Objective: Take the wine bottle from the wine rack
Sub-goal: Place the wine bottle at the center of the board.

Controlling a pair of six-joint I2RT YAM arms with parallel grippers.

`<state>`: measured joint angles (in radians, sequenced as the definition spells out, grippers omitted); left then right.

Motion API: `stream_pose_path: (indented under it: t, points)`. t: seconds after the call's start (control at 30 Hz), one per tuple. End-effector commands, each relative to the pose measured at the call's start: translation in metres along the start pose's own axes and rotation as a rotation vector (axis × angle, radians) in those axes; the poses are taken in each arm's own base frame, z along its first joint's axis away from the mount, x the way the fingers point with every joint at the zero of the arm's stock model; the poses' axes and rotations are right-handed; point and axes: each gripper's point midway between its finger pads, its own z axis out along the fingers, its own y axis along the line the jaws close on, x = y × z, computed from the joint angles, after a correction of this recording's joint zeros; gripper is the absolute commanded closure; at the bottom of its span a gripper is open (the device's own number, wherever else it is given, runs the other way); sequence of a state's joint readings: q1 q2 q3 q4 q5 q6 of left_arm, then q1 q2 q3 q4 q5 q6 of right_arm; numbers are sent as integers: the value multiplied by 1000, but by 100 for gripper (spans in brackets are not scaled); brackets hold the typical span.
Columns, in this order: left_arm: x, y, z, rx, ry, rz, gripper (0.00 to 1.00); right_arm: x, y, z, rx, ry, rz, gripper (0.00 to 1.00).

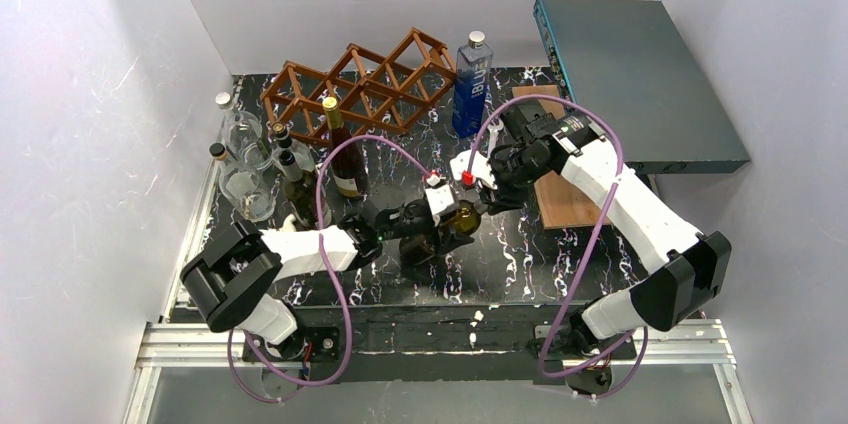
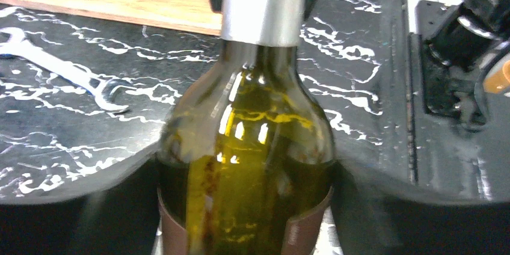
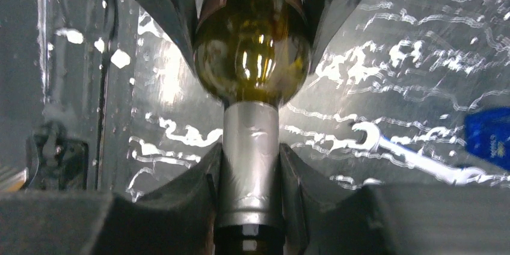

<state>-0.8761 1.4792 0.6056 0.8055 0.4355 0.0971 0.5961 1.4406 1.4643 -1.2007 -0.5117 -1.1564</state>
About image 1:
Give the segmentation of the dark bottle black cap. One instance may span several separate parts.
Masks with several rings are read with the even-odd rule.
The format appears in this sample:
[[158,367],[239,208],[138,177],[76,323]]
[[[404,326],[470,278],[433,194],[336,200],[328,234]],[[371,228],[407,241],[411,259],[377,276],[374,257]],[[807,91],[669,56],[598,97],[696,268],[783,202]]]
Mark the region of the dark bottle black cap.
[[439,216],[439,222],[410,237],[403,237],[398,246],[403,267],[423,265],[441,258],[459,247],[474,242],[481,217],[474,205],[460,200]]

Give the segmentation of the blue transparent bottle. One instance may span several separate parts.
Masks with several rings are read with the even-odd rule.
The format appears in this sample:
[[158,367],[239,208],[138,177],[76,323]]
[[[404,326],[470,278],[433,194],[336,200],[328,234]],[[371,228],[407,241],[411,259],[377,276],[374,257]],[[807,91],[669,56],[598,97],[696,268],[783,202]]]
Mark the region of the blue transparent bottle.
[[481,129],[492,60],[493,51],[486,43],[485,34],[470,32],[456,59],[452,126],[459,138],[467,138]]

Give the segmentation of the dark wine bottle gold cap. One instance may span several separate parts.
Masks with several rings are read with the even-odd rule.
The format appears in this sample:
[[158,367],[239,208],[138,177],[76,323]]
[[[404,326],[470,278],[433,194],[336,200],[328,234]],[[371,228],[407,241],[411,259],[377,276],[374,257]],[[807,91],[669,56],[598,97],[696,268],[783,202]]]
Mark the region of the dark wine bottle gold cap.
[[[324,98],[322,107],[329,128],[330,148],[332,151],[336,151],[342,144],[349,142],[352,135],[345,125],[336,98]],[[362,152],[356,142],[338,151],[330,165],[333,180],[343,196],[351,199],[364,196],[368,189],[367,172]]]

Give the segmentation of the dark bottle grey cap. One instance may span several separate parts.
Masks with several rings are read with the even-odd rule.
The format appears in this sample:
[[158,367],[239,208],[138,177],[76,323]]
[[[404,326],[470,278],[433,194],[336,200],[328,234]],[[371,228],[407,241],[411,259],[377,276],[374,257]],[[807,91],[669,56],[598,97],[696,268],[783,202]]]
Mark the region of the dark bottle grey cap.
[[288,149],[280,151],[278,162],[284,176],[283,192],[297,223],[307,230],[318,229],[318,218],[322,217],[325,224],[331,224],[332,211],[328,204],[316,205],[315,193],[320,186],[315,173],[303,170]]

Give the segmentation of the clear bottle white gold label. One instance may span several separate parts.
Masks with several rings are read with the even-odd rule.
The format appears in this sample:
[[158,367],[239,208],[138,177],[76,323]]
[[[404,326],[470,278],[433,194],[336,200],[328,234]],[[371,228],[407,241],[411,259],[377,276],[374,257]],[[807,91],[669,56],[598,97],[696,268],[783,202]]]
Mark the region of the clear bottle white gold label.
[[211,144],[209,153],[220,170],[219,190],[241,216],[254,223],[271,218],[275,199],[261,174],[231,155],[223,143]]

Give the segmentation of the clear bottle silver cap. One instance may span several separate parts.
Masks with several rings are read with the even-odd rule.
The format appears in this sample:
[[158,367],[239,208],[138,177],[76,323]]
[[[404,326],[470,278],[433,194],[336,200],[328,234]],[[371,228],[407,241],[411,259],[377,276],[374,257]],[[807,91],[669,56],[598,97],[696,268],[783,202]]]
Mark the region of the clear bottle silver cap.
[[228,92],[217,94],[215,103],[224,113],[223,140],[227,149],[238,161],[253,169],[268,169],[272,165],[272,150],[259,119],[238,108]]

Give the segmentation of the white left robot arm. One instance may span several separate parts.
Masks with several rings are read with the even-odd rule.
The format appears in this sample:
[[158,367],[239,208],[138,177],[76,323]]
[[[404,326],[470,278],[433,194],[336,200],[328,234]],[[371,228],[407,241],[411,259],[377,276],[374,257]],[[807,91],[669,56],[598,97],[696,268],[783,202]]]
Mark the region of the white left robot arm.
[[384,241],[435,231],[459,208],[418,199],[373,217],[352,212],[322,231],[260,230],[238,222],[185,265],[180,279],[211,332],[240,329],[278,345],[298,323],[287,305],[268,295],[276,281],[365,267],[381,256]]

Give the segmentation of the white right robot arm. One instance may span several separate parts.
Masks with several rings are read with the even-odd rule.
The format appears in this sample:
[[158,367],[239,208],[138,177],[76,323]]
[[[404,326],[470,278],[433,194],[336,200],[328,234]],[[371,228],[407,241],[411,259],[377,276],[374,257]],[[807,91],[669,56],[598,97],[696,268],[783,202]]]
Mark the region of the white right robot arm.
[[732,250],[720,232],[705,234],[672,211],[629,168],[620,140],[592,112],[575,107],[559,120],[536,118],[514,131],[515,147],[483,157],[479,145],[456,170],[465,184],[480,183],[489,211],[522,206],[526,191],[555,173],[601,211],[636,251],[645,280],[601,297],[570,319],[586,344],[639,327],[668,331],[721,291]]

